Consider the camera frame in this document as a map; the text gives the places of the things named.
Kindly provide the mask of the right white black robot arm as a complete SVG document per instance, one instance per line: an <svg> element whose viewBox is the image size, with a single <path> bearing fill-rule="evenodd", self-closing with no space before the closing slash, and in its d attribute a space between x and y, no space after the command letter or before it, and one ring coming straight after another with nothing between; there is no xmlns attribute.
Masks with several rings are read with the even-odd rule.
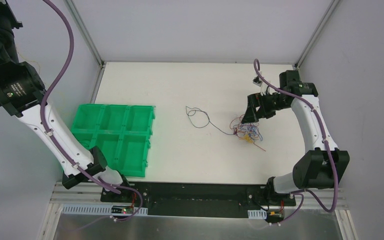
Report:
<svg viewBox="0 0 384 240"><path fill-rule="evenodd" d="M332 139L320 110L319 93L314 83L302 82L299 72L287 70L279 75L279 87L269 83L260 70L256 70L253 82L274 90L262 88L259 93L247 96L247 108L242 123L256 123L269 119L277 111L291 109L298 121L304 140L305 154L292 171L282 176L272 176L263 190L264 200L276 205L295 193L311 189L333 189L330 208L336 208L339 182L350 162L346 150L339 149Z"/></svg>

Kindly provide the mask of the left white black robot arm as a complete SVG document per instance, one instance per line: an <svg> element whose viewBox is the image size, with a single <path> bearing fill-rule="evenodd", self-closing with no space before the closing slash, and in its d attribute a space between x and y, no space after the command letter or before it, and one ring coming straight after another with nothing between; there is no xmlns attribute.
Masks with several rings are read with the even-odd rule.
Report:
<svg viewBox="0 0 384 240"><path fill-rule="evenodd" d="M49 96L69 67L74 54L74 34L69 21L51 1L46 4L61 18L68 32L67 58L49 87L45 87L37 70L18 58L14 29L18 21L5 0L0 0L0 107L31 129L50 149L62 167L62 184L70 189L84 180L90 180L113 192L120 202L132 198L133 189L125 177L108 166L99 147L85 148L49 101Z"/></svg>

